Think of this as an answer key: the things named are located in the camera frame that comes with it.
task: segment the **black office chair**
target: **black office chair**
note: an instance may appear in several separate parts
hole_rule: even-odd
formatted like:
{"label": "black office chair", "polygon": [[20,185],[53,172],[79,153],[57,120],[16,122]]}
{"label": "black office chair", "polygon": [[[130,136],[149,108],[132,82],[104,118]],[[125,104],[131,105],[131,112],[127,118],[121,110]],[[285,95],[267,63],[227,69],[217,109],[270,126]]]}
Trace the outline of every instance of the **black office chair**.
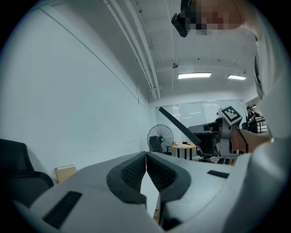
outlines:
{"label": "black office chair", "polygon": [[149,143],[150,143],[150,150],[151,151],[163,153],[165,155],[172,155],[172,153],[169,152],[169,149],[171,149],[172,146],[166,146],[167,152],[164,152],[163,147],[161,146],[161,143],[159,143],[158,136],[150,137]]}
{"label": "black office chair", "polygon": [[27,207],[54,186],[43,172],[35,172],[24,143],[0,139],[0,177],[3,190]]}

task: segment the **electric fan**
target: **electric fan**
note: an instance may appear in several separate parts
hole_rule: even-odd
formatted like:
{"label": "electric fan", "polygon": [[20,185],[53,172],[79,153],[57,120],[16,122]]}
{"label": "electric fan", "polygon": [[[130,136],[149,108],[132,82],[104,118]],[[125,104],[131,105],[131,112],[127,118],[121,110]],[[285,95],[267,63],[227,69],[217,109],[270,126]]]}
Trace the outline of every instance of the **electric fan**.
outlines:
{"label": "electric fan", "polygon": [[151,151],[172,155],[174,135],[172,130],[165,125],[157,125],[152,127],[147,135],[147,144]]}

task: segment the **ceiling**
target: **ceiling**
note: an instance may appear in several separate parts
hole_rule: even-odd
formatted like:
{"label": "ceiling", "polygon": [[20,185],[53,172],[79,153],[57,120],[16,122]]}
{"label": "ceiling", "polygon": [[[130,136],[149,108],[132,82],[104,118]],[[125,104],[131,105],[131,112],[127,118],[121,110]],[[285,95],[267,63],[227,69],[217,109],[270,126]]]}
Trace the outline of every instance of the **ceiling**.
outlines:
{"label": "ceiling", "polygon": [[[147,57],[134,19],[124,3],[125,0],[116,1],[141,44],[142,53]],[[224,32],[222,35],[206,36],[196,35],[195,31],[190,31],[186,38],[182,38],[171,24],[174,13],[180,11],[181,0],[131,0],[131,2],[147,36],[161,88],[161,98],[205,91],[243,92],[254,85],[253,64],[256,45],[254,35],[248,30],[239,28]],[[104,1],[71,0],[68,3],[75,14],[81,16],[104,39],[121,65],[133,77],[134,82],[141,86],[144,96],[152,101],[153,96],[145,75],[137,65],[137,59],[128,41]],[[179,66],[173,69],[173,63]],[[206,79],[178,80],[179,73],[191,72],[211,72],[212,75]],[[230,74],[247,78],[244,81],[229,80],[227,77]]]}
{"label": "ceiling", "polygon": [[[241,91],[254,84],[255,38],[239,28],[222,35],[196,35],[190,31],[180,37],[171,24],[180,11],[181,0],[135,0],[152,47],[161,97],[193,91]],[[173,69],[173,62],[179,66]],[[209,79],[178,80],[179,73],[211,72]],[[229,80],[229,74],[247,77]]]}

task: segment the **wooden desk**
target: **wooden desk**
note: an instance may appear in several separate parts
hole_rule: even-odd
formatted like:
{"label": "wooden desk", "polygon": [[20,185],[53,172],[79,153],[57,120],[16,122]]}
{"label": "wooden desk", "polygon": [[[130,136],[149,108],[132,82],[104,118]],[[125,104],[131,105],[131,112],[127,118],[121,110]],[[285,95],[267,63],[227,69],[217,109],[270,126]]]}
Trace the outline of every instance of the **wooden desk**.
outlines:
{"label": "wooden desk", "polygon": [[[172,148],[175,148],[178,150],[178,158],[180,158],[180,150],[190,149],[190,160],[192,160],[192,149],[197,148],[197,146],[192,142],[189,142],[189,144],[190,146],[184,144],[183,147],[178,147],[178,145],[174,145],[174,144],[172,145]],[[185,159],[187,159],[187,150],[185,150],[184,153],[185,153]]]}

